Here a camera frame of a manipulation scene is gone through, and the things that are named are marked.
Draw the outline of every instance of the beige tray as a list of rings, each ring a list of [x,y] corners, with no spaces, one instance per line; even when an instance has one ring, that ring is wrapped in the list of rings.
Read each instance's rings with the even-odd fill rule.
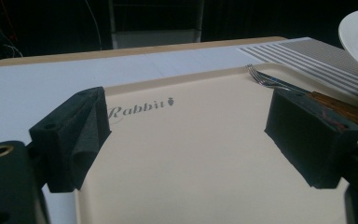
[[[310,188],[264,133],[271,95],[244,67],[107,88],[113,132],[76,194],[78,223],[345,223],[347,183]]]

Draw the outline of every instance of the placemat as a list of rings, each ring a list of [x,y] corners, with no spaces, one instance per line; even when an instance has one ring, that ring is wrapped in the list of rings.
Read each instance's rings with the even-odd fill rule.
[[[358,99],[358,62],[345,50],[303,38],[290,42],[243,46],[239,50],[261,62],[290,66]]]

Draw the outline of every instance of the fork handle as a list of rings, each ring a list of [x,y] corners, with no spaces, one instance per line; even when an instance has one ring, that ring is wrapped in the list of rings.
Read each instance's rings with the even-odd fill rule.
[[[342,117],[350,119],[351,121],[358,124],[358,106],[339,101],[333,97],[326,96],[317,91],[307,93],[307,95],[321,105],[334,110]]]

